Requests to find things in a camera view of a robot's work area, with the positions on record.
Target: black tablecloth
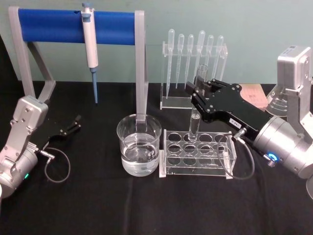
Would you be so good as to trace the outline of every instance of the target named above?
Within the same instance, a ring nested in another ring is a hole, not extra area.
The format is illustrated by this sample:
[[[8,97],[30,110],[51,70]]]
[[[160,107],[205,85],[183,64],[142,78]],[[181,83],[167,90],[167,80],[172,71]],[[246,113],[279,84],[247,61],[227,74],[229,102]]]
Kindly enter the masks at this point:
[[[36,90],[42,86],[35,85]],[[160,179],[158,171],[143,178],[128,175],[115,129],[135,112],[134,84],[99,83],[98,89],[95,106],[91,83],[57,83],[47,117],[68,124],[82,116],[81,131],[61,145],[71,160],[71,175],[63,184],[48,182],[46,159],[39,157],[30,176],[2,201],[1,235],[313,234],[306,181],[281,165],[268,168],[256,153],[256,173],[247,181],[177,175]],[[190,110],[159,110],[159,94],[159,85],[150,84],[147,113],[162,128],[186,131]],[[1,148],[21,96],[21,89],[0,93]],[[230,130],[221,122],[201,123],[200,129]],[[248,173],[246,154],[236,148],[234,172]]]

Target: water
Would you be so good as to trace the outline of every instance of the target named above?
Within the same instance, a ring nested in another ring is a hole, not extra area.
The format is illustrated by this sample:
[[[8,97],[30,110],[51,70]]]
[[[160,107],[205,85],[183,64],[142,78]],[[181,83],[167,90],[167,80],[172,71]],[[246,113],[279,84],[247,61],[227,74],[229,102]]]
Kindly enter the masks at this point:
[[[188,138],[191,142],[195,142],[198,137],[199,125],[200,125],[201,115],[196,110],[192,110],[191,118],[190,118],[190,126],[189,126],[189,133]]]
[[[129,174],[147,176],[155,171],[159,162],[159,140],[146,145],[154,140],[153,136],[145,133],[134,133],[124,139],[126,146],[122,146],[122,164]]]

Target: micropipette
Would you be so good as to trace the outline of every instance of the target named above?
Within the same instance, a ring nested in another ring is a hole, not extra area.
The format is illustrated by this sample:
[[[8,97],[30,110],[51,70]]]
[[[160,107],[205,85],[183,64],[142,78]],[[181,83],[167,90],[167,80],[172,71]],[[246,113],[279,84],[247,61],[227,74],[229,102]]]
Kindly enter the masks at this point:
[[[200,56],[203,48],[203,43],[204,43],[204,38],[205,38],[205,32],[201,30],[198,35],[198,42],[197,42],[197,57],[196,57],[196,64],[195,64],[195,72],[194,72],[194,82],[197,74],[197,69],[199,66],[199,61],[200,61]]]
[[[186,61],[186,69],[185,69],[185,88],[189,73],[189,64],[190,64],[190,57],[192,52],[192,47],[194,46],[194,35],[190,34],[188,36],[188,42],[187,42],[187,61]]]
[[[222,35],[220,35],[219,38],[217,39],[217,42],[216,42],[216,58],[214,61],[214,66],[213,66],[212,79],[214,79],[214,77],[215,77],[217,64],[219,62],[219,57],[220,57],[220,53],[222,50],[223,42],[224,42],[224,37]]]
[[[166,81],[166,98],[168,96],[168,92],[170,90],[170,82],[171,82],[171,70],[172,70],[172,56],[173,56],[173,49],[174,49],[174,37],[175,31],[170,29],[168,31],[168,67],[167,67],[167,81]]]
[[[97,67],[98,67],[98,53],[96,41],[96,29],[94,26],[94,9],[91,8],[90,3],[83,3],[84,10],[81,11],[83,31],[86,45],[87,64],[92,75],[94,102],[98,103],[97,91]]]
[[[212,51],[212,47],[213,47],[213,42],[214,42],[214,36],[213,35],[209,35],[207,37],[207,43],[206,43],[206,53],[207,53],[207,57],[205,59],[205,65],[209,66],[209,59],[211,57],[211,51]]]
[[[178,36],[178,44],[177,44],[178,56],[177,56],[177,66],[176,66],[176,89],[177,89],[178,78],[179,78],[181,54],[182,54],[182,49],[184,47],[184,39],[185,39],[185,36],[183,34],[180,34]]]

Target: blue foam bar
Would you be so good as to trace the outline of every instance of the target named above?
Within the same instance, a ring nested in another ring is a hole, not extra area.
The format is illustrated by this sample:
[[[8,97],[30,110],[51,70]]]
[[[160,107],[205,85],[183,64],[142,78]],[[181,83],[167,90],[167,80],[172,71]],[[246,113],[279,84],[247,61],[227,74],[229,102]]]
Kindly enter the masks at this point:
[[[135,45],[134,13],[95,11],[98,44]],[[19,9],[25,42],[85,43],[80,11]]]

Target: light blue wall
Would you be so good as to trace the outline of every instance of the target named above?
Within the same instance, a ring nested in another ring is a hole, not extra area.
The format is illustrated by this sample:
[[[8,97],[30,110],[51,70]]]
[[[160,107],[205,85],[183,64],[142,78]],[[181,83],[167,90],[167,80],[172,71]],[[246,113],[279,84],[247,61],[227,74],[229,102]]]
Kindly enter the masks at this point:
[[[224,80],[275,83],[277,56],[289,45],[312,46],[312,0],[91,0],[98,11],[145,10],[148,76],[160,82],[161,44],[170,28],[179,33],[224,35],[228,61]],[[7,8],[80,9],[78,0],[2,0],[0,34],[18,76]],[[90,81],[83,44],[40,43],[57,81]],[[134,82],[134,48],[98,46],[102,82]],[[42,77],[31,59],[34,80]]]

